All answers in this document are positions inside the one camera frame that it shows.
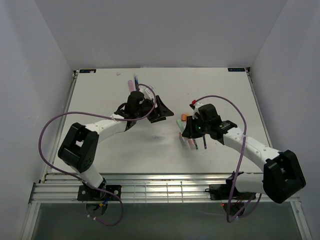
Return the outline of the blue ink pen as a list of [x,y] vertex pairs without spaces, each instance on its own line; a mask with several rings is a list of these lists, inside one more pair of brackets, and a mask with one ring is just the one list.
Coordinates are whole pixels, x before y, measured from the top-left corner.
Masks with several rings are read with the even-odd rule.
[[133,75],[133,79],[134,79],[134,85],[135,85],[135,90],[139,91],[139,80],[138,80],[138,76],[136,74]]

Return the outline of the yellow orange highlighter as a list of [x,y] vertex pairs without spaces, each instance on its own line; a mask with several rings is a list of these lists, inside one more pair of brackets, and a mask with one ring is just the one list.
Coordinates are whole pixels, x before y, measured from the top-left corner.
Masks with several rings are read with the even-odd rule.
[[196,149],[196,145],[195,145],[194,141],[190,138],[188,140],[188,142],[189,142],[190,149],[191,150],[195,150]]

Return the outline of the green highlighter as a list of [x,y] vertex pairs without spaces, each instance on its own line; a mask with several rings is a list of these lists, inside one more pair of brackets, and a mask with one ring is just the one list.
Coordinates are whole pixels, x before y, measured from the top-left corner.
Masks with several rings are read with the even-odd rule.
[[178,125],[180,132],[183,133],[184,130],[185,130],[185,125],[184,125],[184,123],[181,121],[181,119],[177,119],[177,120],[176,120],[176,124]]

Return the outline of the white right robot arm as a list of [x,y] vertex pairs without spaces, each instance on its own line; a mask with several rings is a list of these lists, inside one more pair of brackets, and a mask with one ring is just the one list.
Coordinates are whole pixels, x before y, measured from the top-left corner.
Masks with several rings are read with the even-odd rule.
[[294,152],[280,151],[246,136],[232,121],[223,121],[211,103],[193,102],[190,107],[193,114],[186,118],[183,137],[197,139],[209,135],[211,139],[242,154],[262,171],[260,174],[233,172],[224,184],[213,189],[212,193],[217,199],[263,194],[281,204],[306,186]]

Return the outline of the pink highlighter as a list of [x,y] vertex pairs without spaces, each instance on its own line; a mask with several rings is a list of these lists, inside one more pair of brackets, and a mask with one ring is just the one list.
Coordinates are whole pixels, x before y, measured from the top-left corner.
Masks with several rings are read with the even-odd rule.
[[132,80],[128,80],[127,84],[128,84],[128,88],[129,88],[130,92],[133,92],[133,91],[136,90],[135,84],[134,84],[134,82]]

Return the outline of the orange highlighter cap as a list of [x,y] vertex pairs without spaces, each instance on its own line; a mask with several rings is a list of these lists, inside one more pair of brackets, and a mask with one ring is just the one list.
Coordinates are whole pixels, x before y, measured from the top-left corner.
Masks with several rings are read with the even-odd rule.
[[183,113],[182,115],[181,115],[181,121],[182,122],[186,122],[187,121],[187,114],[185,114],[185,113]]

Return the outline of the purple ink pen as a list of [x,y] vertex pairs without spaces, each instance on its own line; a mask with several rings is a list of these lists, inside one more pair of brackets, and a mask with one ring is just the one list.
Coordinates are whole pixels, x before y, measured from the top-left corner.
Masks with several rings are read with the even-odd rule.
[[205,135],[202,136],[202,140],[203,140],[204,149],[206,150],[207,149],[207,141],[206,141],[206,136]]

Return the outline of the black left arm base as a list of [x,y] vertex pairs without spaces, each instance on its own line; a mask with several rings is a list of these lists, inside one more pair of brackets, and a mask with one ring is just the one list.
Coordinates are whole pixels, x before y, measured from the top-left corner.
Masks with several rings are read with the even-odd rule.
[[[105,190],[116,194],[119,198],[121,197],[122,186],[121,185],[107,185]],[[82,202],[87,201],[116,201],[117,198],[109,193],[101,192],[99,190],[88,187],[83,184],[78,188],[77,200]]]

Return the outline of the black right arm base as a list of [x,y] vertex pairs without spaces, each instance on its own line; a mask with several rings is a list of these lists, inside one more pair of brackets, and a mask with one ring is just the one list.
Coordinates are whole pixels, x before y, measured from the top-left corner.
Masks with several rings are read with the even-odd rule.
[[[228,200],[231,187],[233,184],[233,179],[235,176],[235,172],[232,172],[232,175],[229,176],[224,184],[210,184],[208,188],[206,188],[204,191],[206,193],[210,194],[211,200]],[[251,196],[254,195],[253,199],[255,199],[256,193],[253,192],[239,192],[236,188],[234,188],[233,194],[232,194],[232,200],[249,200]]]

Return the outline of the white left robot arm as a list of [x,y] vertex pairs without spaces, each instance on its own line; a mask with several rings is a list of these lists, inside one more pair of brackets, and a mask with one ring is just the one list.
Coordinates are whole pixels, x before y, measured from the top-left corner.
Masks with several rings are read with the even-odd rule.
[[57,156],[75,170],[86,186],[90,186],[88,193],[100,200],[106,195],[106,181],[94,166],[98,144],[128,131],[137,123],[136,119],[146,116],[150,123],[156,123],[173,115],[158,95],[153,100],[149,93],[133,91],[127,102],[121,104],[109,119],[85,125],[72,124]]

